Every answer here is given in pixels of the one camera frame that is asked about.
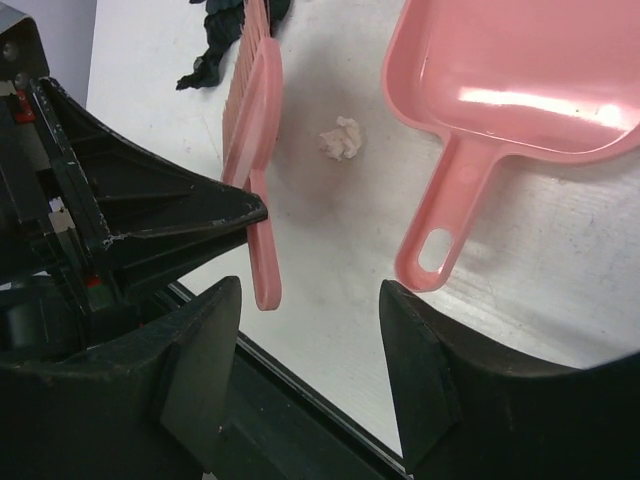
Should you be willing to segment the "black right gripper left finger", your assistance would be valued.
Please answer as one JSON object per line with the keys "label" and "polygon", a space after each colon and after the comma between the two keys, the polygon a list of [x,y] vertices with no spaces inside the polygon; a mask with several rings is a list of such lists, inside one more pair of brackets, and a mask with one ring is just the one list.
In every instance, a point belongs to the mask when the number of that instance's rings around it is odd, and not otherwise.
{"label": "black right gripper left finger", "polygon": [[212,470],[237,277],[61,362],[1,365],[5,479],[199,479]]}

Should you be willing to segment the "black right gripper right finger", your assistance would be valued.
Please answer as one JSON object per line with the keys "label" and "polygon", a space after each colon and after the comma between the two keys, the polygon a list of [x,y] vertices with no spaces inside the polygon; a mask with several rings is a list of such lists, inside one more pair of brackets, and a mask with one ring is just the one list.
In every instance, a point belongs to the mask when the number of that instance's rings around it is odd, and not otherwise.
{"label": "black right gripper right finger", "polygon": [[639,357],[545,361],[438,312],[395,281],[380,328],[403,464],[416,479],[635,479]]}

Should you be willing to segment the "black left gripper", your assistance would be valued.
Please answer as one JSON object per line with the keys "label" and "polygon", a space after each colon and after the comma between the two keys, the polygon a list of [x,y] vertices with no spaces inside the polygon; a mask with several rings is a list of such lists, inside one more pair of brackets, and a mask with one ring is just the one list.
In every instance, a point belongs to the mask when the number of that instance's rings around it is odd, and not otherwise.
{"label": "black left gripper", "polygon": [[2,349],[120,337],[124,288],[161,288],[266,217],[257,195],[132,143],[57,80],[2,81]]}

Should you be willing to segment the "pink hand brush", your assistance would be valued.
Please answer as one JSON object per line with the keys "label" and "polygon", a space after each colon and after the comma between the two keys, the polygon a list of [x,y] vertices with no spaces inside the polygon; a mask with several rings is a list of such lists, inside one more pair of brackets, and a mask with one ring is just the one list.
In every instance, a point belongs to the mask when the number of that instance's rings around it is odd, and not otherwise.
{"label": "pink hand brush", "polygon": [[[270,35],[267,7],[244,3],[245,22],[223,118],[221,180],[267,201],[266,169],[275,147],[283,101],[279,43]],[[271,221],[247,228],[254,296],[262,311],[275,310],[282,284]]]}

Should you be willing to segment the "white paper scrap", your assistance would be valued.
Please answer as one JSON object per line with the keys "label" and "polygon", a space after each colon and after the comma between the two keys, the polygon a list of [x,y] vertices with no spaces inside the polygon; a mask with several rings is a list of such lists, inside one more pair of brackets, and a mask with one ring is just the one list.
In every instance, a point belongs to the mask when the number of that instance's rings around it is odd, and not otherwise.
{"label": "white paper scrap", "polygon": [[363,134],[359,123],[339,116],[336,127],[319,135],[319,150],[328,158],[343,161],[356,157],[363,146]]}

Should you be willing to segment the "black paper scrap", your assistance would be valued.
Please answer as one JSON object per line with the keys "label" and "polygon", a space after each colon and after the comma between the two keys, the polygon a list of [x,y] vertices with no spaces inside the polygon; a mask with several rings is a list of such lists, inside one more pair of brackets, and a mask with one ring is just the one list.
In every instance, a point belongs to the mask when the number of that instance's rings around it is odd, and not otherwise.
{"label": "black paper scrap", "polygon": [[206,51],[196,58],[193,71],[181,77],[175,89],[213,88],[221,83],[220,65],[232,44],[241,37],[245,22],[244,2],[206,1]]}

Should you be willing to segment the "pink plastic dustpan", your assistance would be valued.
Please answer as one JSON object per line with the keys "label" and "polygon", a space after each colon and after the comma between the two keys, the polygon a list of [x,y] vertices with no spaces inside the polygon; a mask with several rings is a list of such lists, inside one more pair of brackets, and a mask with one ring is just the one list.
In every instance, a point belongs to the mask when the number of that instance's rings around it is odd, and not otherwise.
{"label": "pink plastic dustpan", "polygon": [[408,1],[385,100],[441,156],[395,259],[415,292],[447,281],[499,163],[581,165],[639,145],[635,1]]}

